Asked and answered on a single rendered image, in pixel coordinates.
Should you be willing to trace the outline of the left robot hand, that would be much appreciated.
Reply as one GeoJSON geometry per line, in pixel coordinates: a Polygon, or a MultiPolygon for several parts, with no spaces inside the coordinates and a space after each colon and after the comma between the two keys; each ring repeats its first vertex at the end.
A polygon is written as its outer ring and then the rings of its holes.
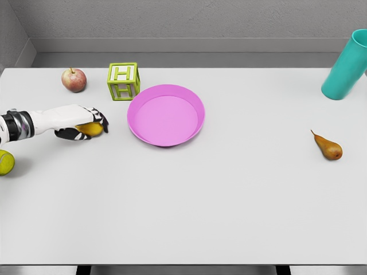
{"type": "Polygon", "coordinates": [[[44,111],[47,119],[50,119],[51,129],[54,134],[65,140],[90,140],[95,134],[87,134],[77,128],[91,123],[96,123],[108,133],[108,121],[96,108],[83,107],[72,104],[44,111]]]}

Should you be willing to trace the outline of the pink plate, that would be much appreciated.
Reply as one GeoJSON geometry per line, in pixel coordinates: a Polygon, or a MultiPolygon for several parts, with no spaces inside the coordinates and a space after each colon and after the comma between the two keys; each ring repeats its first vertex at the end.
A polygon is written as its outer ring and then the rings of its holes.
{"type": "Polygon", "coordinates": [[[205,121],[205,107],[190,89],[162,84],[138,94],[127,111],[131,132],[160,147],[184,143],[198,134],[205,121]]]}

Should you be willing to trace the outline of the red apple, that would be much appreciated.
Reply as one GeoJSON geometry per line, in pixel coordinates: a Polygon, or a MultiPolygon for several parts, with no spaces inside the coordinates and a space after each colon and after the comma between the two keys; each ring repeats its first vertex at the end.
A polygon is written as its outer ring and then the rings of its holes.
{"type": "Polygon", "coordinates": [[[77,93],[84,90],[87,84],[87,77],[80,69],[68,68],[63,71],[61,82],[67,90],[77,93]]]}

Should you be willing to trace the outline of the green letter block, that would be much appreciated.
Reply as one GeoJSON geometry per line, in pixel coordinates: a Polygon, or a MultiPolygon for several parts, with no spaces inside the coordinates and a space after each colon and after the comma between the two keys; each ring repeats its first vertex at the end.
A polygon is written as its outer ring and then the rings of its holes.
{"type": "Polygon", "coordinates": [[[131,101],[140,92],[138,64],[110,63],[107,85],[113,101],[131,101]]]}

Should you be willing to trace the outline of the yellow-green tennis ball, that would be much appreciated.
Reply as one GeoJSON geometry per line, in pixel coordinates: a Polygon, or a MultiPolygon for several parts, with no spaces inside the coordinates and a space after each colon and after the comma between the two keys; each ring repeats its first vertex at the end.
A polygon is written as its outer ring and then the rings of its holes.
{"type": "Polygon", "coordinates": [[[15,165],[14,156],[5,150],[0,150],[0,176],[7,175],[15,165]]]}

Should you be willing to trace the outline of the brown pear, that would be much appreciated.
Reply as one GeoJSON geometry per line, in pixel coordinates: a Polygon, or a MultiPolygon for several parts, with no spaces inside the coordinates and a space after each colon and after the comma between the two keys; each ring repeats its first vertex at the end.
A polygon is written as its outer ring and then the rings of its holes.
{"type": "Polygon", "coordinates": [[[314,140],[317,146],[319,147],[322,155],[327,160],[335,161],[342,158],[343,149],[338,143],[332,142],[330,140],[323,138],[322,136],[315,134],[313,130],[310,131],[313,134],[314,140]]]}

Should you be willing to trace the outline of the teal cup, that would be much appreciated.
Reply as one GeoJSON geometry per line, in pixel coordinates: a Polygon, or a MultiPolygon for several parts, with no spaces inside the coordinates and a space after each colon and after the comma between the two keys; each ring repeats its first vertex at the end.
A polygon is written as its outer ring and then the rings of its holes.
{"type": "Polygon", "coordinates": [[[352,33],[328,77],[322,93],[332,100],[344,99],[367,70],[367,29],[352,33]]]}

